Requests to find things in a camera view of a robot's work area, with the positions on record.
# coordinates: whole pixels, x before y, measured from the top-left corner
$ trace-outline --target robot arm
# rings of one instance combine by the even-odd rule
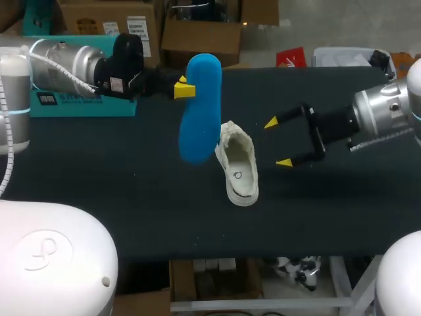
[[[355,94],[352,103],[328,113],[317,113],[310,105],[276,115],[265,128],[279,122],[304,117],[309,126],[313,151],[277,161],[278,165],[296,167],[320,161],[326,156],[326,146],[347,140],[350,151],[415,131],[421,145],[421,61],[410,68],[407,78],[376,86]],[[365,142],[354,145],[351,138],[364,135]]]
[[[194,97],[195,87],[179,82],[182,72],[145,68],[138,36],[120,34],[112,56],[95,47],[63,41],[0,36],[0,55],[5,99],[13,131],[14,152],[29,143],[30,90],[34,88],[71,93],[136,99],[164,94],[171,99]],[[0,111],[0,155],[8,151],[5,123]]]

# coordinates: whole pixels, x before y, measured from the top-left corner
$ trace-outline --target teal box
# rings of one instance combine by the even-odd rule
[[[35,36],[68,44],[98,47],[106,56],[112,55],[114,36]],[[44,90],[31,91],[31,117],[133,117],[136,102],[104,97],[87,99],[78,95]]]

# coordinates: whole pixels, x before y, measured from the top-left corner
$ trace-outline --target sticker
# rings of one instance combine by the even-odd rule
[[[97,23],[91,18],[81,18],[76,21],[79,35],[99,35]]]
[[[117,36],[120,34],[117,22],[104,22],[103,26],[105,35]]]
[[[127,28],[130,34],[135,34],[142,40],[143,56],[152,57],[151,44],[149,43],[149,34],[147,32],[146,16],[128,16]]]
[[[152,57],[151,53],[151,45],[148,41],[142,41],[143,44],[143,56],[144,57]]]
[[[59,99],[61,104],[98,104],[103,102],[101,96],[97,94],[95,94],[93,99],[85,99],[79,95],[60,93]]]
[[[130,34],[139,36],[142,41],[149,41],[146,19],[144,16],[128,16],[127,28]]]
[[[110,77],[111,90],[114,92],[124,92],[123,80],[119,78]]]
[[[41,105],[57,105],[57,100],[53,93],[50,92],[37,92],[39,104]]]

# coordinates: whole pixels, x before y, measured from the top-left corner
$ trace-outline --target white cylinder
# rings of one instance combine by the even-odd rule
[[[31,64],[19,49],[0,49],[0,76],[3,82],[11,120],[14,152],[19,153],[29,144]],[[7,154],[6,130],[0,109],[0,155]]]
[[[118,274],[107,229],[74,207],[0,200],[0,315],[109,316]]]
[[[421,232],[395,242],[376,280],[376,316],[421,315]]]

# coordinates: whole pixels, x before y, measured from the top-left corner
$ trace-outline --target white cable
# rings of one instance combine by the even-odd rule
[[[38,59],[39,61],[43,61],[44,63],[47,63],[50,66],[53,66],[58,71],[62,72],[67,78],[71,79],[75,84],[77,84],[78,86],[81,86],[83,89],[86,89],[92,94],[95,94],[95,89],[93,89],[89,84],[86,84],[85,82],[81,81],[79,78],[75,77],[71,72],[69,72],[63,66],[57,64],[55,61],[52,61],[51,59],[47,57],[40,56],[34,53],[30,53],[29,56],[31,58]]]
[[[3,81],[0,76],[0,107],[3,115],[3,121],[5,123],[6,128],[6,141],[7,141],[7,166],[6,172],[3,177],[3,181],[0,184],[0,198],[3,195],[4,191],[6,190],[7,184],[12,176],[13,171],[13,163],[14,163],[14,148],[13,148],[13,135],[12,135],[12,126],[11,120],[9,117],[9,110],[7,109],[7,101],[5,95],[5,89],[3,87]]]
[[[392,138],[396,138],[396,137],[405,135],[409,132],[412,132],[413,130],[414,130],[413,128],[407,128],[406,130],[401,130],[399,132],[396,132],[396,133],[393,133],[393,134],[390,134],[390,135],[387,135],[387,136],[379,137],[379,138],[376,138],[374,140],[369,140],[368,142],[362,142],[361,144],[358,144],[354,147],[349,148],[349,151],[353,152],[353,151],[365,148],[365,147],[370,146],[370,145],[374,145],[374,144],[377,144],[377,143],[380,143],[380,142],[384,142],[385,140],[390,140]]]

